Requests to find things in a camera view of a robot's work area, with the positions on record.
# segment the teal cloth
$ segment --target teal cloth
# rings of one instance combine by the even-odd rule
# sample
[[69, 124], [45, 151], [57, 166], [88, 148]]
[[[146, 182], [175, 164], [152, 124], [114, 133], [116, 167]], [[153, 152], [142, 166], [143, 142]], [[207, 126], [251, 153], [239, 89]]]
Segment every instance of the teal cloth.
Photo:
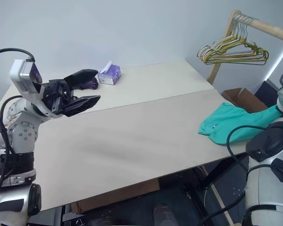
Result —
[[[281, 113], [272, 106], [256, 113], [247, 113], [244, 109], [228, 103], [222, 103], [199, 127], [198, 133], [207, 135], [216, 144], [226, 144], [228, 134], [236, 127], [243, 125], [266, 127]], [[235, 131], [230, 142], [237, 142], [253, 138], [261, 130], [242, 128]]]

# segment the clothes rack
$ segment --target clothes rack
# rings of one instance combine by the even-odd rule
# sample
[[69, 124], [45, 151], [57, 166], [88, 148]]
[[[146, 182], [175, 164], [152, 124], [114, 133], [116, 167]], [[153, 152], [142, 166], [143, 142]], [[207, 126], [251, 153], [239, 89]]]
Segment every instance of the clothes rack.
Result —
[[[232, 30], [233, 30], [233, 23], [232, 23], [232, 19], [233, 17], [236, 15], [236, 14], [242, 14], [242, 12], [240, 10], [235, 10], [232, 12], [232, 15], [230, 17], [230, 20], [228, 22], [228, 25], [226, 27], [226, 31], [224, 33], [224, 36], [223, 37], [226, 37], [228, 35], [231, 34]], [[245, 24], [244, 21], [242, 20], [237, 20], [238, 22], [240, 23], [243, 23]], [[274, 26], [274, 25], [271, 25], [271, 24], [268, 24], [268, 23], [265, 23], [265, 22], [262, 22], [262, 21], [259, 21], [257, 19], [255, 19], [254, 21], [252, 21], [251, 23], [248, 24], [248, 26], [250, 27], [253, 27], [257, 30], [260, 30], [262, 32], [265, 32], [267, 34], [270, 34], [272, 36], [275, 36], [276, 38], [279, 38], [279, 39], [282, 39], [283, 40], [283, 29], [282, 28], [279, 28], [277, 26]], [[209, 75], [208, 75], [208, 78], [207, 78], [207, 81], [210, 83], [210, 84], [213, 84], [217, 74], [218, 74], [218, 71], [220, 69], [220, 66], [221, 66], [221, 63], [219, 64], [214, 64], [212, 67], [211, 67], [211, 70], [209, 72]]]

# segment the table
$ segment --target table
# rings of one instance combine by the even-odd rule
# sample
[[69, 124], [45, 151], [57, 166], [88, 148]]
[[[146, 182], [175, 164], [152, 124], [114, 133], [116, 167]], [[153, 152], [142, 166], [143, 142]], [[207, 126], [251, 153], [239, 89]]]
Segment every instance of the table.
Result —
[[[95, 108], [40, 126], [34, 156], [42, 210], [229, 156], [197, 133], [225, 100], [185, 61], [123, 73], [115, 86], [84, 92], [102, 95]], [[16, 94], [10, 88], [3, 99]], [[244, 147], [236, 143], [233, 152]]]

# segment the purple tissue box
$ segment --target purple tissue box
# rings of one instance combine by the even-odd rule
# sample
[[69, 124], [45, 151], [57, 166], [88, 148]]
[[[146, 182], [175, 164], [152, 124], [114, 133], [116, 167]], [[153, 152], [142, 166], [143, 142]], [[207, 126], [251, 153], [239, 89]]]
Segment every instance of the purple tissue box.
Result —
[[121, 69], [117, 65], [111, 65], [108, 71], [98, 73], [98, 77], [102, 84], [115, 85], [117, 80], [121, 77]]

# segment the cardboard box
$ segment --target cardboard box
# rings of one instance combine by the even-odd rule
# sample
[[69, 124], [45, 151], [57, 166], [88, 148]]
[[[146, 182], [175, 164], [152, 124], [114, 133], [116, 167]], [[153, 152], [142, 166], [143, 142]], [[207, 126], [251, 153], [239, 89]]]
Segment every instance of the cardboard box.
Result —
[[241, 107], [248, 113], [260, 112], [268, 107], [247, 89], [228, 89], [223, 91], [222, 96], [237, 107]]
[[159, 190], [158, 179], [147, 180], [135, 185], [123, 187], [111, 192], [99, 194], [71, 204], [74, 213], [83, 213], [94, 208], [106, 206], [115, 202], [130, 199], [142, 194]]

